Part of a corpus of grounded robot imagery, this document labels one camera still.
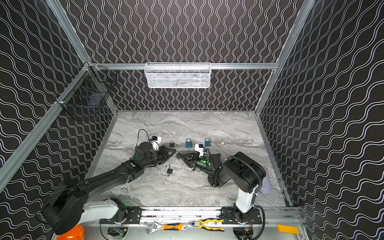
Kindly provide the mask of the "blue padlock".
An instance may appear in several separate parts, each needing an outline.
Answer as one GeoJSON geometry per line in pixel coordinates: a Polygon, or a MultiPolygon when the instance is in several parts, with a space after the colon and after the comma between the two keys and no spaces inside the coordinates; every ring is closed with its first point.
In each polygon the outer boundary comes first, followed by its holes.
{"type": "Polygon", "coordinates": [[[205,147],[210,147],[211,145],[211,138],[205,138],[205,147]]]}
{"type": "Polygon", "coordinates": [[[189,138],[186,139],[185,145],[186,145],[186,148],[193,148],[194,147],[193,141],[189,138]]]}

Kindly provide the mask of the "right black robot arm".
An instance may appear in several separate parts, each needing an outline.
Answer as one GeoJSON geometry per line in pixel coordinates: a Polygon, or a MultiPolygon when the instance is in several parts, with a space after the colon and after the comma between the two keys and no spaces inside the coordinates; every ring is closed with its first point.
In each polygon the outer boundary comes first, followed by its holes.
{"type": "Polygon", "coordinates": [[[223,162],[220,154],[211,154],[207,149],[202,153],[177,153],[192,170],[199,169],[208,174],[208,182],[213,188],[220,188],[232,180],[239,188],[235,211],[248,214],[254,208],[256,194],[263,186],[266,170],[242,152],[229,156],[223,162]]]}

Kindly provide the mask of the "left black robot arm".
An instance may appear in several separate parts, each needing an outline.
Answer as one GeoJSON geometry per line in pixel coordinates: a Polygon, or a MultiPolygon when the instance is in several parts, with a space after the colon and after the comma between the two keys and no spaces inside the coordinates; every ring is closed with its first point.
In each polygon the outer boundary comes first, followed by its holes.
{"type": "Polygon", "coordinates": [[[135,147],[134,155],[115,169],[80,181],[62,181],[54,193],[43,200],[42,217],[56,235],[67,233],[80,223],[88,198],[140,177],[145,169],[164,164],[177,151],[149,142],[135,147]]]}

